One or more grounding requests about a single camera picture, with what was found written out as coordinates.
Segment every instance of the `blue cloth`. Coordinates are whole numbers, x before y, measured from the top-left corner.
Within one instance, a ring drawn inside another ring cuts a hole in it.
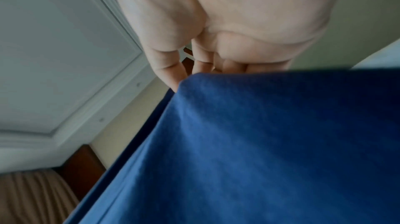
[[[197,74],[168,95],[67,223],[400,223],[399,70]]]

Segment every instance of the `blue fabric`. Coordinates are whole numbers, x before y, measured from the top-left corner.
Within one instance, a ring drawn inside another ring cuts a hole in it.
[[[398,70],[197,74],[67,223],[400,223],[399,114]]]

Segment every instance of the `beige curtain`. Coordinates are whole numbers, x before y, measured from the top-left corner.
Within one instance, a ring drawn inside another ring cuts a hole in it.
[[[0,175],[1,224],[61,224],[77,204],[52,169]]]

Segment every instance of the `white wall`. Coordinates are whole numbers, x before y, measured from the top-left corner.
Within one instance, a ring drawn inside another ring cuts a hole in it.
[[[168,87],[160,79],[154,79],[97,135],[91,147],[106,168],[114,163],[140,130],[167,90]]]

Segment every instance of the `skin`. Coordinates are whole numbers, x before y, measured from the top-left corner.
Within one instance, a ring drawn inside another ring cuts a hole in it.
[[[187,75],[178,49],[192,41],[193,73],[287,69],[325,32],[336,0],[118,0],[156,75],[175,92]]]

